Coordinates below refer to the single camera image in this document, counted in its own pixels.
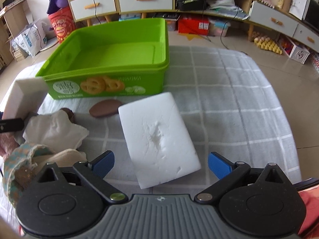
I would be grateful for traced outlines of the green plastic storage box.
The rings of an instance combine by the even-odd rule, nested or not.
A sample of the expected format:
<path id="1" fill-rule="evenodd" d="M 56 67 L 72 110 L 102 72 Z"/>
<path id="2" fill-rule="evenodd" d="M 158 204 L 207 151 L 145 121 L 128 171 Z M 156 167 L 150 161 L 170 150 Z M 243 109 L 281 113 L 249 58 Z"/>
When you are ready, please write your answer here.
<path id="1" fill-rule="evenodd" d="M 168 27 L 145 18 L 73 31 L 37 72 L 53 99 L 148 96 L 163 91 Z"/>

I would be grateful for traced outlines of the wooden TV cabinet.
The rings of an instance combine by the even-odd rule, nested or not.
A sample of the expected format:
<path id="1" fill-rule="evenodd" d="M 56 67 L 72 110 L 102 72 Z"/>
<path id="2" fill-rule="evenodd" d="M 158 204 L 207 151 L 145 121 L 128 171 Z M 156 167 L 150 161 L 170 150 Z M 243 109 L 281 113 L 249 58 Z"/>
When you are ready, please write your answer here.
<path id="1" fill-rule="evenodd" d="M 146 17 L 151 12 L 181 12 L 177 9 L 176 0 L 68 0 L 75 22 L 87 21 L 90 25 L 95 17 L 111 20 L 114 14 L 140 13 Z M 277 9 L 270 0 L 235 0 L 246 16 L 227 15 L 212 10 L 198 10 L 198 14 L 223 17 L 249 24 L 248 38 L 252 40 L 254 26 L 258 25 L 277 31 L 318 51 L 318 32 L 313 30 L 295 16 Z"/>

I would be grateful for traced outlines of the black bag in cabinet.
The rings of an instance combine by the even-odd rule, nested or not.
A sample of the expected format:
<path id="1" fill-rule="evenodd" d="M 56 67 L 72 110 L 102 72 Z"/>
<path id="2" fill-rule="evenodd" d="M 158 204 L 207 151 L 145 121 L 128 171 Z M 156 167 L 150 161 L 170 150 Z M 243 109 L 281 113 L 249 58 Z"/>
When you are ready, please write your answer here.
<path id="1" fill-rule="evenodd" d="M 198 11 L 207 7 L 206 0 L 176 0 L 177 9 L 180 11 Z"/>

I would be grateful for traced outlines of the teal checked knit cloth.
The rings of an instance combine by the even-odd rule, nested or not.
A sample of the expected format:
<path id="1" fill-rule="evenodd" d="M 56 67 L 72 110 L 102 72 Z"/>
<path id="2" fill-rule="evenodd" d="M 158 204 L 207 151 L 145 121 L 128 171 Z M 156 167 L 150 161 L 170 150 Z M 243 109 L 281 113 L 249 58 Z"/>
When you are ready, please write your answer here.
<path id="1" fill-rule="evenodd" d="M 3 168 L 3 189 L 10 203 L 16 207 L 24 190 L 36 176 L 38 164 L 35 157 L 52 156 L 55 152 L 39 144 L 22 144 L 5 159 Z"/>

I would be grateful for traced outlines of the white paper shopping bag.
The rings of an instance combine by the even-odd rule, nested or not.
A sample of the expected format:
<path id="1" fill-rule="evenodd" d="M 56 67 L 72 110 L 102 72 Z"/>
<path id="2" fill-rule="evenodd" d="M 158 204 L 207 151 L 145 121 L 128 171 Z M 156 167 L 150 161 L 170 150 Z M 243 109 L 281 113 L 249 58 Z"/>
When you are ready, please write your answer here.
<path id="1" fill-rule="evenodd" d="M 46 46 L 47 40 L 41 20 L 26 25 L 14 38 L 16 44 L 31 57 L 35 57 Z"/>

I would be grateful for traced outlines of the grey checked tablecloth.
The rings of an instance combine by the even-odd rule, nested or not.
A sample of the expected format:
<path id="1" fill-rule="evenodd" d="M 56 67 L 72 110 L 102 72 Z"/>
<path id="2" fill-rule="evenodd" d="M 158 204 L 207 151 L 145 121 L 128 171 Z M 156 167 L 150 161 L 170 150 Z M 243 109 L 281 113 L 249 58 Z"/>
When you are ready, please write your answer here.
<path id="1" fill-rule="evenodd" d="M 164 90 L 177 103 L 202 168 L 153 189 L 141 189 L 137 183 L 119 117 L 89 116 L 89 108 L 101 97 L 47 96 L 39 108 L 41 114 L 72 109 L 90 132 L 81 150 L 90 159 L 112 150 L 115 167 L 106 179 L 133 198 L 132 203 L 111 208 L 85 238 L 243 238 L 215 208 L 190 200 L 217 181 L 207 166 L 211 150 L 254 167 L 275 161 L 292 183 L 301 179 L 288 120 L 252 58 L 232 50 L 172 46 Z"/>

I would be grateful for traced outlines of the red cardboard box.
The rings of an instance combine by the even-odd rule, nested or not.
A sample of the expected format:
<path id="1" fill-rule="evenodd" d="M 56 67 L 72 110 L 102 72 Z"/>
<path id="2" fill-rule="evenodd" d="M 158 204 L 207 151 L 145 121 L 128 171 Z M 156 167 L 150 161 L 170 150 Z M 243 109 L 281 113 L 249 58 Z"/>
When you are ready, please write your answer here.
<path id="1" fill-rule="evenodd" d="M 183 14 L 178 19 L 178 32 L 207 36 L 209 24 L 209 19 L 206 16 Z"/>

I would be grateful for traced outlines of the red printed bucket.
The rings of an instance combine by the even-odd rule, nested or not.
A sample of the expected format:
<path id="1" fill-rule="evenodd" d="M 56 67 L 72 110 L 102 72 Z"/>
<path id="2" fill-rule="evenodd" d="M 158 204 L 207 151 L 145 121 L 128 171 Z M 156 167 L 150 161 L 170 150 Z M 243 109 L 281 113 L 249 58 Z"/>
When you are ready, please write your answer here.
<path id="1" fill-rule="evenodd" d="M 70 7 L 59 9 L 48 16 L 58 42 L 61 44 L 66 38 L 76 30 L 76 25 Z"/>

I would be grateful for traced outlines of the brown oval pad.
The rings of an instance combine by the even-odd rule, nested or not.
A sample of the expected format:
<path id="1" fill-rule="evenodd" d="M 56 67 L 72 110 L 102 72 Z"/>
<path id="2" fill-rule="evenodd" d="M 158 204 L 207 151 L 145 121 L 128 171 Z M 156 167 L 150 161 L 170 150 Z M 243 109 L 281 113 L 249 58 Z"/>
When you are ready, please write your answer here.
<path id="1" fill-rule="evenodd" d="M 107 99 L 100 101 L 89 109 L 89 114 L 94 118 L 103 118 L 118 114 L 118 108 L 122 102 L 116 99 Z"/>

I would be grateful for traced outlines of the white foam block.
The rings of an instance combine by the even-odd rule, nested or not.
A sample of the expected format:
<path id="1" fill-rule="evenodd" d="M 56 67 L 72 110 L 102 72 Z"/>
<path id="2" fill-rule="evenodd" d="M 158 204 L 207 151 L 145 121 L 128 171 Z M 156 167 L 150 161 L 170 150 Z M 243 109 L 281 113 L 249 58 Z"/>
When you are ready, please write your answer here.
<path id="1" fill-rule="evenodd" d="M 122 105 L 118 113 L 141 189 L 201 169 L 190 134 L 170 92 Z"/>
<path id="2" fill-rule="evenodd" d="M 24 120 L 29 113 L 36 113 L 48 90 L 48 85 L 41 77 L 16 80 L 5 104 L 3 119 Z"/>

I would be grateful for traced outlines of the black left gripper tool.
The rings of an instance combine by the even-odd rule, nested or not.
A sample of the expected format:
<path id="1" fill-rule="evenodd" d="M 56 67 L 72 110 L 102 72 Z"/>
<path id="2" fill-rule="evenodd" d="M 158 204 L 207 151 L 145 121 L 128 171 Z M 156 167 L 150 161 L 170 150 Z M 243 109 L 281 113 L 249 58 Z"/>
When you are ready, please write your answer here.
<path id="1" fill-rule="evenodd" d="M 24 120 L 21 118 L 7 119 L 0 121 L 0 133 L 10 133 L 22 131 L 24 129 Z"/>

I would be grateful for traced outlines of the yellow egg tray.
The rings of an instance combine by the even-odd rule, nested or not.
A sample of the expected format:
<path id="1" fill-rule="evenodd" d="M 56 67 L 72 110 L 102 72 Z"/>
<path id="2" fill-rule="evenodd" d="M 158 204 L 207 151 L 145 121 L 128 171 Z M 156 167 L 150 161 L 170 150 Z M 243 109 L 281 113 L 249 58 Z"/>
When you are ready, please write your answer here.
<path id="1" fill-rule="evenodd" d="M 255 37 L 254 44 L 261 50 L 271 51 L 278 55 L 281 55 L 283 53 L 279 45 L 268 36 Z"/>

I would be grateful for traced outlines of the white cloth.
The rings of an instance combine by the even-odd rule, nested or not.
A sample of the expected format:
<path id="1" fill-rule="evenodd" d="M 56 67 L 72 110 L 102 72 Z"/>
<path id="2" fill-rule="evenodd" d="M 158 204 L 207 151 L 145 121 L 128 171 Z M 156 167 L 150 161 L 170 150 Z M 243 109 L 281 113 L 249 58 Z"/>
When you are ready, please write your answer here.
<path id="1" fill-rule="evenodd" d="M 44 145 L 58 153 L 77 149 L 89 131 L 69 120 L 67 113 L 59 110 L 51 115 L 31 117 L 23 133 L 26 143 Z"/>

